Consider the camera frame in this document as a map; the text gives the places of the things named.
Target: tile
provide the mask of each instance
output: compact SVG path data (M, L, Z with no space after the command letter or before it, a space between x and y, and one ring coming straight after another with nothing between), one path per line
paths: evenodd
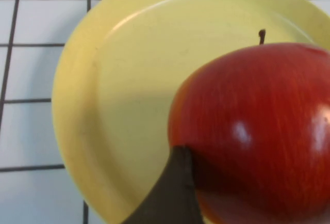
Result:
M0 182L0 223L83 221L83 200L65 170L1 173Z
M91 8L95 7L101 0L91 0Z
M53 130L51 103L5 104L0 167L62 163Z
M62 47L14 47L6 100L51 98Z
M7 48L0 47L0 92L2 90L2 82L4 80L6 58L7 58Z
M88 224L106 224L91 207L89 207L88 218Z
M0 43L9 42L14 4L14 0L0 0Z
M87 12L87 0L21 0L14 43L64 43Z
M330 15L330 0L313 0L311 2Z

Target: apple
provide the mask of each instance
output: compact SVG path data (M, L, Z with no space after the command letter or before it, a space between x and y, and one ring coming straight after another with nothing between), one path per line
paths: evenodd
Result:
M202 208L234 196L278 220L322 213L330 203L330 53L274 43L211 61L178 90L168 136L193 153L196 188L212 196Z

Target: tiled surface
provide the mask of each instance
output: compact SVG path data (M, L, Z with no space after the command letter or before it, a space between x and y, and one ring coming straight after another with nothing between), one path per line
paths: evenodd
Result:
M84 0L21 0L14 43L64 43L86 10Z
M0 132L0 168L61 163L51 104L5 104Z
M88 220L89 220L88 223L89 224L105 224L105 222L99 218L97 213L92 208L90 208L89 210L90 210L89 211L89 218L88 218Z
M14 10L14 1L0 1L0 43L8 43L12 15Z
M0 182L0 223L83 223L83 200L65 170L6 172Z
M312 2L330 15L330 0L313 0Z
M91 7L98 2L92 0ZM330 14L330 0L313 2ZM65 170L25 169L62 164L51 103L26 102L51 97L61 44L87 7L88 0L19 2L0 127L0 223L104 224L92 209L83 219L87 216L83 215L83 200ZM14 0L0 0L0 90L13 13ZM17 100L23 103L12 103Z
M14 47L6 100L50 98L62 47Z

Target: apple stem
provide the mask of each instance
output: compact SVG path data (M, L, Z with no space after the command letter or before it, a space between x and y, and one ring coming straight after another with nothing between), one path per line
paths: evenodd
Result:
M266 30L262 29L259 31L259 37L260 37L260 43L259 45L262 45L265 43L265 36L266 36Z

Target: yellow plate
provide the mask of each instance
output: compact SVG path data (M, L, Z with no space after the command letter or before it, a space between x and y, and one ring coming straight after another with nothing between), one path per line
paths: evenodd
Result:
M78 25L56 72L53 113L66 168L88 203L120 223L168 157L167 116L181 82L241 47L314 42L330 20L306 0L103 0Z

